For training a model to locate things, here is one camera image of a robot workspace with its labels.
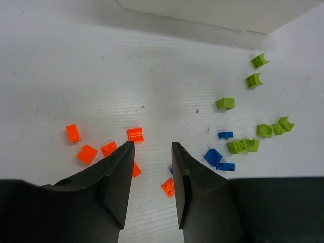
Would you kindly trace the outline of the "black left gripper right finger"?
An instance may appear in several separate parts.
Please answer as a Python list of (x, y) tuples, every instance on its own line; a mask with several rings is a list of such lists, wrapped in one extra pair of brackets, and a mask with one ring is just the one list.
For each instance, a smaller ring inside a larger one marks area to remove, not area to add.
[(323, 178), (226, 179), (172, 143), (185, 242), (323, 242)]

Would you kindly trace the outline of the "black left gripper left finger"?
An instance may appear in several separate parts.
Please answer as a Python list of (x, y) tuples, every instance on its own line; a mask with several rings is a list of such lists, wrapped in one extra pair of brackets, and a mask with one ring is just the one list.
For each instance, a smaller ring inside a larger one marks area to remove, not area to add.
[(1, 180), (1, 242), (118, 242), (134, 143), (54, 185)]

